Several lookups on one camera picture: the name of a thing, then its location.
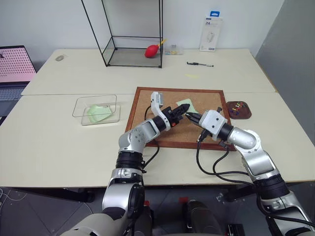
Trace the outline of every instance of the clear plastic container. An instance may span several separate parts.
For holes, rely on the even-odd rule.
[[[182,55],[184,53],[184,49],[176,44],[165,45],[164,53],[165,55]]]
[[[82,125],[115,123],[120,119],[120,106],[116,95],[80,97],[77,99],[72,116]]]

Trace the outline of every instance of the keyboard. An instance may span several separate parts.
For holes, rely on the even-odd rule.
[[[18,101],[24,88],[0,89],[0,101]]]

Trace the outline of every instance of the cork board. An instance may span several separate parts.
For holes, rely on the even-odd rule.
[[[205,90],[205,89],[176,89],[176,88],[147,88],[137,87],[132,108],[129,115],[129,120],[126,126],[126,131],[136,127],[144,121],[144,113],[147,107],[150,106],[150,98],[153,91],[163,93],[164,108],[170,106],[173,110],[178,105],[176,102],[190,98],[194,108],[203,114],[206,110],[217,110],[221,107],[221,114],[228,119],[231,124],[224,94],[222,90]],[[147,118],[153,118],[154,115],[151,109],[147,112]],[[180,120],[179,124],[172,127],[169,131],[164,131],[156,138],[160,147],[165,148],[197,148],[197,138],[199,137],[202,128],[193,124],[185,116]],[[201,144],[201,149],[224,150],[218,144],[218,141],[213,141],[208,136]],[[150,147],[156,147],[151,142],[147,144]],[[235,150],[233,146],[229,146],[230,150]]]

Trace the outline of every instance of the red rubber bulb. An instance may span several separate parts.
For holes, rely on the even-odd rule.
[[[152,57],[154,57],[154,56],[157,54],[157,52],[158,52],[158,48],[159,48],[158,45],[151,45],[151,46],[149,46],[149,47],[147,48],[147,50],[146,50],[144,56],[145,56],[146,58],[152,58]]]

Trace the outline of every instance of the white table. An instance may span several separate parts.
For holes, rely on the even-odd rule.
[[[82,95],[23,96],[0,126],[0,186],[97,187],[106,186],[115,168],[118,138],[124,133],[133,95],[118,95],[118,123],[81,126],[72,117]],[[315,179],[315,147],[279,94],[225,93],[227,101],[246,101],[248,120],[232,120],[240,128],[256,131],[286,181]],[[156,148],[144,152],[147,160]],[[146,185],[222,184],[203,174],[195,162],[195,149],[161,148],[147,166]],[[222,151],[202,150],[201,165],[211,170]],[[244,170],[240,154],[230,152],[219,171]],[[231,178],[247,180],[231,175]]]
[[[55,61],[64,55],[62,61]],[[187,65],[211,63],[214,67]],[[136,87],[222,89],[224,92],[274,92],[248,49],[214,53],[186,50],[163,56],[163,68],[106,67],[98,50],[56,50],[22,95],[134,94]]]

